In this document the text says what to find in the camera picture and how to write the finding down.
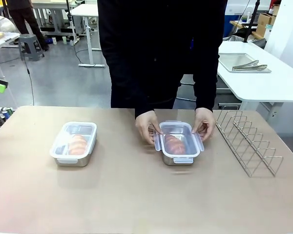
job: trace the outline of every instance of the wire rack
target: wire rack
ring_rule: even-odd
[[[271,148],[270,141],[264,139],[243,111],[226,108],[221,111],[216,126],[245,172],[252,177],[255,172],[262,175],[268,169],[275,176],[283,157],[275,156],[276,149]]]

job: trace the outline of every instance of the glass food container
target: glass food container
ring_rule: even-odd
[[[204,151],[200,135],[191,133],[190,124],[168,120],[160,123],[160,127],[163,134],[154,131],[154,143],[157,151],[163,151],[166,165],[191,165]]]
[[[96,136],[95,123],[68,122],[57,135],[50,154],[59,166],[84,167],[90,160]]]

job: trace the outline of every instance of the cardboard box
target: cardboard box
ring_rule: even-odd
[[[266,27],[263,26],[263,25],[258,25],[257,26],[257,29],[256,29],[256,33],[260,36],[264,36],[265,35],[265,32],[266,32]]]
[[[272,16],[272,20],[271,20],[271,22],[270,22],[270,25],[274,25],[275,18],[277,18],[277,16]]]
[[[268,14],[260,14],[258,17],[258,25],[266,26],[267,24],[270,24],[272,20],[272,17]]]
[[[280,5],[273,6],[273,14],[272,14],[273,16],[276,16],[278,14],[279,8],[280,8]]]

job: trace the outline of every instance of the metal tray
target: metal tray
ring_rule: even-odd
[[[253,62],[256,59],[253,59],[246,53],[219,53],[219,62],[229,71],[233,73],[270,73],[271,70],[266,68],[263,71],[233,71],[232,67],[240,66],[243,64],[247,64],[249,62]]]

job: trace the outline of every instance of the stool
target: stool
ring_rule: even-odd
[[[30,34],[20,35],[19,51],[20,51],[22,60],[24,60],[24,57],[29,57],[33,61],[38,61],[40,55],[44,57],[43,50],[40,46],[40,43],[36,35],[30,35]]]

